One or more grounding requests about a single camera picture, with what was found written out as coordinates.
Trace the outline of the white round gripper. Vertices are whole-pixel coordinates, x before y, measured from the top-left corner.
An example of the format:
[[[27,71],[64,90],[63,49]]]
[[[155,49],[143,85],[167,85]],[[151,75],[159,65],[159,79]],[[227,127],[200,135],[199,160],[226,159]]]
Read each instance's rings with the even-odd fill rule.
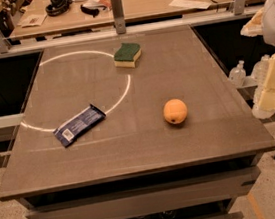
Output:
[[[275,0],[266,0],[264,8],[254,14],[240,34],[246,37],[263,35],[267,44],[275,46]],[[252,114],[258,119],[268,119],[275,114],[275,53],[262,63]]]

